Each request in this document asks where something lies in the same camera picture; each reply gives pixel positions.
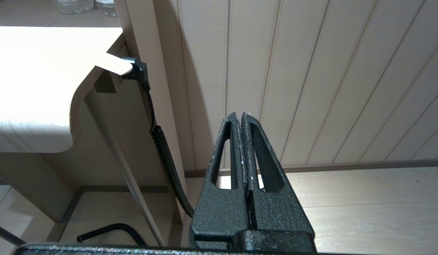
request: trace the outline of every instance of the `clamp jaw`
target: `clamp jaw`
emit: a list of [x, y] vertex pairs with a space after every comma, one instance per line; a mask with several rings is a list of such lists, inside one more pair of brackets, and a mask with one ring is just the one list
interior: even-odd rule
[[[230, 139], [231, 190], [216, 181]], [[264, 187], [258, 184], [257, 157]], [[190, 248], [316, 252], [315, 233], [258, 120], [222, 121], [189, 232]]]

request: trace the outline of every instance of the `floor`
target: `floor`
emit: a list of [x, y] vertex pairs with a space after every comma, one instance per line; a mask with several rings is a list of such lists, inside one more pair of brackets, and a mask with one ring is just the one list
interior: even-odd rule
[[[438, 255], [438, 168], [375, 169], [287, 174], [316, 232], [318, 252], [355, 254]], [[203, 178], [189, 178], [188, 198], [195, 204]], [[230, 177], [218, 186], [230, 186]], [[168, 194], [144, 197], [161, 234], [168, 242], [172, 203]], [[127, 192], [87, 192], [76, 207], [61, 242], [75, 243], [77, 235], [112, 223], [132, 225], [156, 245], [132, 197]], [[190, 218], [181, 235], [187, 247]], [[0, 202], [0, 226], [26, 242], [43, 242], [54, 223], [16, 190]], [[134, 242], [121, 231], [87, 243]], [[0, 238], [0, 255], [14, 247]]]
[[[0, 202], [0, 227], [26, 242], [44, 241], [54, 222], [11, 188]], [[0, 255], [12, 254], [15, 246], [0, 238]]]
[[[287, 174], [316, 233], [318, 252], [438, 255], [438, 168]], [[218, 187], [229, 188], [229, 176]], [[196, 204], [203, 178], [189, 178]], [[181, 245], [188, 246], [185, 217]]]
[[[172, 227], [173, 208], [168, 193], [143, 193], [166, 243]], [[125, 223], [132, 226], [147, 242], [157, 246], [148, 225], [128, 192], [86, 192], [82, 195], [60, 239], [64, 243], [77, 243], [80, 234], [109, 224]], [[0, 202], [0, 226], [25, 242], [44, 242], [54, 222], [15, 189], [11, 188]], [[123, 231], [112, 231], [86, 240], [86, 244], [135, 245]], [[15, 246], [0, 238], [0, 255], [13, 254]]]

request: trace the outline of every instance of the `black hose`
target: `black hose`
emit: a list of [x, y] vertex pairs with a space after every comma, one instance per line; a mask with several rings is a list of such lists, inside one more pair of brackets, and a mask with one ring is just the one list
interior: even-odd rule
[[133, 229], [130, 225], [123, 224], [123, 223], [115, 223], [110, 224], [105, 227], [99, 228], [94, 231], [90, 231], [85, 234], [81, 234], [80, 236], [77, 236], [77, 242], [82, 243], [82, 241], [85, 241], [87, 239], [90, 239], [95, 236], [99, 236], [100, 234], [104, 234], [107, 232], [110, 232], [112, 230], [123, 230], [126, 231], [139, 246], [146, 246], [145, 242], [143, 241], [142, 237], [138, 234], [135, 229]]
[[161, 165], [166, 171], [170, 185], [175, 192], [180, 205], [183, 207], [187, 215], [191, 218], [194, 215], [194, 210], [190, 205], [186, 194], [180, 184], [180, 178], [178, 177], [177, 170], [175, 169], [175, 164], [173, 163], [172, 154], [170, 153], [169, 145], [167, 145], [166, 136], [160, 126], [154, 126], [151, 131], [151, 137], [156, 145], [156, 150], [158, 151], [159, 160]]

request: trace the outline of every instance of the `striped wallpaper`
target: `striped wallpaper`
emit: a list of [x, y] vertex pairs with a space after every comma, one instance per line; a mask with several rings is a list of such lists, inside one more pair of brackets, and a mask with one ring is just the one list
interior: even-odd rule
[[438, 0], [154, 5], [185, 171], [244, 111], [285, 167], [438, 159]]

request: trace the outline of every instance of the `cable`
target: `cable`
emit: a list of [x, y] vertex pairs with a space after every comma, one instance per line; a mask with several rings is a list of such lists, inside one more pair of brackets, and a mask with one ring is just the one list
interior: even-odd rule
[[190, 205], [186, 194], [181, 187], [180, 178], [178, 177], [177, 169], [175, 168], [175, 164], [173, 163], [172, 154], [170, 153], [169, 146], [167, 145], [166, 136], [164, 136], [164, 132], [162, 131], [160, 126], [154, 127], [153, 131], [151, 132], [151, 137], [153, 138], [156, 150], [158, 151], [161, 165], [166, 171], [170, 185], [175, 192], [175, 196], [177, 197], [180, 205], [183, 207], [187, 215], [192, 218], [192, 216], [194, 215], [194, 210], [192, 209], [192, 206]]
[[169, 183], [175, 192], [175, 196], [180, 202], [181, 206], [191, 218], [194, 215], [194, 210], [190, 205], [186, 194], [180, 184], [180, 178], [178, 176], [175, 164], [173, 163], [173, 158], [170, 153], [169, 145], [167, 144], [166, 137], [160, 126], [156, 126], [155, 110], [153, 108], [153, 101], [150, 95], [150, 83], [148, 82], [148, 69], [146, 68], [146, 63], [140, 61], [139, 58], [125, 57], [124, 60], [128, 61], [133, 65], [133, 69], [126, 74], [123, 74], [122, 79], [131, 79], [138, 82], [140, 88], [145, 91], [146, 98], [150, 105], [151, 114], [151, 126], [149, 133], [153, 138], [156, 150], [158, 151], [159, 160], [161, 161], [162, 168], [167, 173]]
[[99, 228], [94, 231], [90, 231], [85, 234], [81, 234], [80, 236], [77, 236], [76, 240], [78, 243], [82, 243], [83, 241], [90, 239], [95, 236], [99, 236], [100, 234], [104, 234], [113, 230], [123, 230], [127, 232], [134, 241], [138, 244], [138, 246], [146, 246], [145, 242], [143, 241], [142, 237], [138, 234], [135, 229], [133, 229], [130, 225], [124, 224], [124, 223], [115, 223], [110, 224], [105, 227]]
[[145, 91], [146, 94], [146, 98], [148, 98], [148, 103], [150, 104], [150, 112], [151, 112], [151, 126], [150, 126], [150, 131], [149, 133], [151, 134], [151, 132], [153, 132], [153, 130], [155, 129], [155, 110], [153, 108], [153, 101], [151, 100], [151, 95], [150, 92], [148, 90]]

